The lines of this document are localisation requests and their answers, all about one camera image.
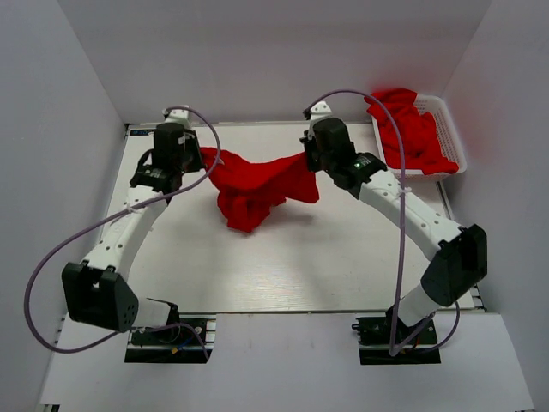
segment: red cloth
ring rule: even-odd
[[[214,163],[215,148],[201,148],[206,167]],[[250,163],[237,154],[221,150],[220,163],[209,178],[220,194],[217,205],[227,226],[251,233],[269,215],[273,206],[287,198],[318,201],[315,173],[307,170],[305,154],[267,163]]]
[[[429,112],[419,114],[413,106],[418,94],[405,88],[394,88],[374,93],[389,110],[401,133],[404,144],[406,169],[420,169],[423,174],[456,173],[457,163],[446,159],[437,138],[437,124]],[[383,109],[365,98],[371,106],[368,109],[376,118],[385,154],[385,162],[394,169],[401,168],[401,155],[395,131]]]

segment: white table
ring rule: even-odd
[[[304,124],[220,126],[224,147],[252,161],[301,150]],[[371,127],[349,127],[359,150],[376,152]],[[198,128],[201,145],[211,145]],[[150,136],[129,137],[110,212],[124,201]],[[190,312],[219,314],[206,365],[126,364],[127,334],[96,348],[52,358],[42,404],[63,412],[95,410],[290,411],[523,410],[533,407],[500,315],[465,312],[441,350],[440,365],[361,366],[354,313],[386,310],[395,286],[398,231],[378,212],[318,174],[321,201],[288,202],[251,236],[226,228],[209,183],[172,201],[130,272],[138,294],[171,300]],[[415,192],[441,213],[437,187]],[[426,259],[407,243],[404,289]],[[462,299],[473,307],[470,294]],[[438,314],[440,336],[454,314]],[[92,342],[105,330],[67,319],[62,348]]]
[[[153,128],[136,126],[134,128]],[[250,161],[271,161],[303,150],[302,124],[218,125],[223,148]],[[358,151],[377,154],[370,124],[350,124]],[[214,146],[208,128],[197,127],[201,146]],[[129,136],[109,214],[120,210],[137,159],[151,136]],[[184,185],[197,179],[184,177]],[[137,254],[130,286],[137,295],[168,300],[182,312],[314,312],[386,310],[393,303],[398,229],[376,210],[317,173],[316,204],[288,201],[252,234],[226,227],[218,191],[205,181],[172,199]],[[446,214],[433,183],[411,185]],[[406,244],[403,293],[415,287],[427,260]],[[470,294],[460,301],[474,307]]]
[[[61,412],[513,412],[532,401],[501,316],[464,313],[440,365],[361,366],[352,313],[221,314],[206,365],[124,363],[127,334],[55,354],[41,397]],[[438,314],[440,336],[454,323]],[[67,320],[59,346],[104,336]]]

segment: white backdrop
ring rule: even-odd
[[[27,279],[53,246],[104,215],[124,126],[54,0],[2,0],[0,52],[0,410],[28,412],[51,353],[23,319]],[[48,341],[65,311],[63,262],[87,245],[61,251],[36,283],[34,320]]]
[[[301,119],[332,88],[441,94],[490,0],[59,0],[126,123]],[[360,118],[364,104],[341,98]]]
[[[446,187],[457,217],[488,233],[480,291],[539,411],[549,410],[548,15],[545,0],[494,1],[444,94],[469,167]]]

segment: plastic basket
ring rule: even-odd
[[[467,161],[465,160],[465,154],[463,154],[462,143],[457,135],[454,122],[452,121],[452,117],[449,115],[449,111],[446,107],[446,103],[444,103],[444,100],[437,96],[418,94],[413,105],[418,109],[419,114],[423,114],[425,112],[432,114],[435,118],[435,123],[437,124],[437,137],[443,155],[450,161],[457,163],[459,170],[456,173],[465,172],[465,169],[467,169]],[[377,121],[373,117],[372,123],[374,126],[374,133],[376,135],[377,148],[379,149],[379,158],[385,162],[385,154],[381,144],[381,137],[379,136],[379,128],[377,127]],[[393,169],[389,166],[387,166],[387,168],[394,173],[395,176],[401,176],[400,169]],[[419,169],[406,169],[407,180],[436,182],[447,178],[448,176],[450,176],[449,173],[434,173],[425,175]]]

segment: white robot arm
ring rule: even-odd
[[[400,224],[400,184],[386,165],[369,153],[356,153],[345,124],[321,101],[308,113],[310,128],[301,142],[312,172],[325,171],[335,184]],[[203,168],[189,113],[166,113],[154,132],[154,148],[140,159],[124,207],[172,193],[183,173]],[[150,156],[151,163],[145,164]],[[406,192],[407,234],[430,261],[420,285],[400,302],[401,335],[441,306],[450,306],[486,275],[486,233],[446,219]],[[151,203],[114,221],[100,242],[78,264],[63,270],[69,315],[75,321],[127,331],[179,322],[170,302],[138,298],[127,284],[130,266],[155,220],[169,201]]]
[[[393,173],[373,154],[356,153],[347,127],[332,115],[325,101],[316,103],[305,116],[310,127],[301,142],[309,170],[325,171],[338,187],[399,227],[401,185]],[[407,235],[430,264],[420,285],[399,304],[403,336],[439,307],[454,304],[487,272],[484,230],[476,225],[460,226],[409,191],[405,197]]]
[[[73,320],[119,332],[179,321],[176,305],[136,297],[127,284],[137,252],[169,200],[137,210],[130,205],[176,191],[184,173],[203,167],[189,112],[167,113],[165,123],[154,132],[154,148],[139,160],[121,205],[131,213],[113,221],[80,263],[69,263],[63,270],[63,289]]]

